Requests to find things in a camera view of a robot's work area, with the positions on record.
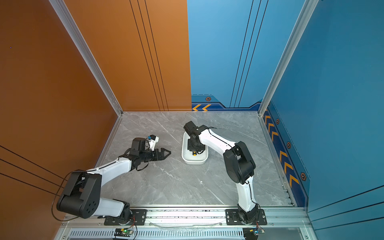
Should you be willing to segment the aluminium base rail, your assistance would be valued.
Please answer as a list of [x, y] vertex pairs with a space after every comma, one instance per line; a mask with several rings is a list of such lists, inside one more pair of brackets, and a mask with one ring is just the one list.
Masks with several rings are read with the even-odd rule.
[[[266, 226], [227, 225], [229, 206], [149, 206], [144, 226], [105, 226], [91, 217], [62, 223], [57, 240], [244, 240], [243, 228], [263, 228], [258, 240], [316, 240], [318, 237], [303, 208], [262, 207]], [[134, 230], [129, 239], [115, 239], [116, 228]]]

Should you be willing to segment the aluminium corner post right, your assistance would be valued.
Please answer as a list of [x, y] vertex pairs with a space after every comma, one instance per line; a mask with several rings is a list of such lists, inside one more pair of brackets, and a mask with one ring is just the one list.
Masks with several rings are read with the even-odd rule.
[[285, 49], [276, 67], [276, 70], [271, 78], [268, 88], [265, 92], [260, 108], [258, 110], [259, 116], [262, 117], [267, 110], [269, 103], [289, 65], [289, 62], [301, 40], [301, 37], [313, 15], [315, 8], [317, 7], [319, 0], [307, 0], [300, 11], [294, 28], [287, 41]]

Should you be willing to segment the white plastic bin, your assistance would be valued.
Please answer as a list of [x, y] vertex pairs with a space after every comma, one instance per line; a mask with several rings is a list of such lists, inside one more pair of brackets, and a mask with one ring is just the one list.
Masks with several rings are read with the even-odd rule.
[[182, 159], [184, 160], [184, 162], [188, 165], [202, 165], [206, 162], [208, 156], [208, 149], [194, 149], [190, 140], [190, 136], [186, 132], [184, 132], [182, 146]]

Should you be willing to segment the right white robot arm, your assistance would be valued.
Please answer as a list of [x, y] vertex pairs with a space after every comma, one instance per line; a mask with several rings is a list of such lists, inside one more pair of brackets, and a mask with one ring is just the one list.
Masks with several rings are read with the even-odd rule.
[[261, 210], [253, 190], [256, 164], [247, 145], [227, 140], [214, 133], [212, 127], [198, 127], [192, 121], [184, 125], [184, 130], [189, 136], [187, 150], [193, 156], [202, 154], [206, 148], [223, 155], [227, 174], [237, 185], [239, 218], [246, 225], [256, 222]]

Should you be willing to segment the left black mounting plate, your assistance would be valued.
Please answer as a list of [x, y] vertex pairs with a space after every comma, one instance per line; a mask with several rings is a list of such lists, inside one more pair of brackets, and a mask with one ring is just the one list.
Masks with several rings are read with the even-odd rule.
[[105, 217], [105, 226], [144, 226], [147, 218], [146, 209], [133, 209], [122, 213], [119, 217]]

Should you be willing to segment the aluminium corner post left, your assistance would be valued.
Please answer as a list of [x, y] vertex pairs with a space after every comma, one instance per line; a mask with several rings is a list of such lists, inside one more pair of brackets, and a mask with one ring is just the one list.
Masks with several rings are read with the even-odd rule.
[[97, 60], [95, 59], [91, 49], [89, 48], [85, 38], [83, 37], [79, 27], [77, 26], [73, 16], [71, 15], [66, 3], [62, 0], [49, 0], [51, 6], [65, 27], [67, 33], [71, 37], [83, 60], [87, 64], [89, 70], [98, 82], [100, 88], [105, 94], [107, 100], [111, 104], [118, 117], [123, 115], [123, 109], [119, 104], [111, 86], [109, 85], [104, 73], [102, 72]]

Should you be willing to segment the green circuit board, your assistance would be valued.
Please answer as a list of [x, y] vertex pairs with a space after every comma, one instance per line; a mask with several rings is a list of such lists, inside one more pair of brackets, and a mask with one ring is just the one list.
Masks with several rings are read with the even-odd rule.
[[116, 228], [114, 232], [115, 239], [129, 239], [134, 235], [134, 230], [128, 228]]

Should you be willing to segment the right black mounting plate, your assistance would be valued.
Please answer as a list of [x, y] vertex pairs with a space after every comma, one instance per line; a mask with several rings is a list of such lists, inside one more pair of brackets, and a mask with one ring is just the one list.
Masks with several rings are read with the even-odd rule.
[[254, 208], [249, 212], [241, 209], [226, 209], [227, 225], [259, 225], [266, 226], [268, 224], [265, 211], [260, 208]]

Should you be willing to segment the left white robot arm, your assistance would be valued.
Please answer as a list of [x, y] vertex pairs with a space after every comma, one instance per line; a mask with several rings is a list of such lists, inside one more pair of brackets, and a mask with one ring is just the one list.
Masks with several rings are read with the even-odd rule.
[[86, 171], [76, 170], [62, 181], [62, 191], [57, 191], [52, 208], [73, 215], [75, 219], [93, 216], [104, 218], [118, 225], [132, 224], [134, 215], [125, 201], [101, 197], [102, 187], [111, 180], [138, 170], [142, 163], [163, 161], [171, 151], [156, 148], [158, 137], [135, 138], [132, 145], [116, 160]]

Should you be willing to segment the aluminium corner post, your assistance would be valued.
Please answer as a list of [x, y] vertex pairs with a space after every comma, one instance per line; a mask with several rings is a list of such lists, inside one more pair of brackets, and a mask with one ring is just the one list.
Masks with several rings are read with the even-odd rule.
[[285, 49], [276, 67], [276, 70], [271, 78], [268, 88], [265, 92], [260, 108], [258, 110], [259, 116], [262, 117], [267, 110], [269, 103], [289, 65], [289, 62], [301, 40], [301, 37], [313, 15], [315, 8], [317, 7], [319, 0], [307, 0], [300, 11], [294, 28], [287, 41]]
[[83, 37], [79, 27], [77, 26], [73, 16], [71, 15], [66, 3], [62, 0], [49, 0], [51, 6], [65, 27], [67, 33], [71, 37], [83, 60], [87, 64], [89, 70], [98, 82], [100, 88], [105, 94], [107, 100], [111, 104], [118, 117], [123, 115], [123, 109], [119, 104], [111, 86], [109, 85], [104, 73], [102, 72], [97, 60], [95, 59], [91, 49], [89, 48], [85, 38]]

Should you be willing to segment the black mounting plate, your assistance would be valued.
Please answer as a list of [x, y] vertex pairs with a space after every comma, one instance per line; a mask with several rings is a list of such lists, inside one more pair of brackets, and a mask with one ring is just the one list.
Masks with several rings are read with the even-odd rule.
[[119, 217], [105, 217], [105, 226], [144, 226], [147, 218], [146, 209], [133, 209], [122, 213]]
[[226, 209], [227, 225], [259, 225], [266, 226], [268, 224], [265, 211], [260, 208], [254, 208], [249, 212], [241, 209]]

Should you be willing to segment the small controller board right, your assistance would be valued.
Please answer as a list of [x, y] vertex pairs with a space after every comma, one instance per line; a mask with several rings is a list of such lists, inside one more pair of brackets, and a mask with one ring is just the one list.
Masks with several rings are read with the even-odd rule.
[[259, 236], [264, 234], [263, 228], [243, 228], [243, 236], [245, 240], [258, 240]]

